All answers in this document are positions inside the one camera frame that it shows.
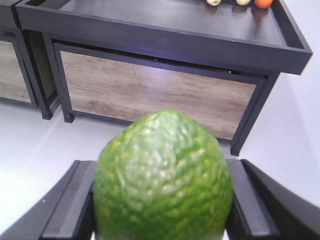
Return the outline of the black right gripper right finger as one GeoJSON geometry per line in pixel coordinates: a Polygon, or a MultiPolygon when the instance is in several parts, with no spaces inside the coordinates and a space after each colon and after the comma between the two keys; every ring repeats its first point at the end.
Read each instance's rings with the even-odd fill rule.
{"type": "Polygon", "coordinates": [[[228,159],[233,202],[226,224],[231,240],[318,240],[320,209],[248,160],[228,159]]]}

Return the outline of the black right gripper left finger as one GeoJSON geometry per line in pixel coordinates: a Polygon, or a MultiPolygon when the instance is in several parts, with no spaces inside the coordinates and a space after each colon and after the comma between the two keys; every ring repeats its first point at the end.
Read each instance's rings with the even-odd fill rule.
{"type": "Polygon", "coordinates": [[[95,229],[92,186],[96,161],[75,160],[60,180],[2,240],[89,240],[95,229]]]}

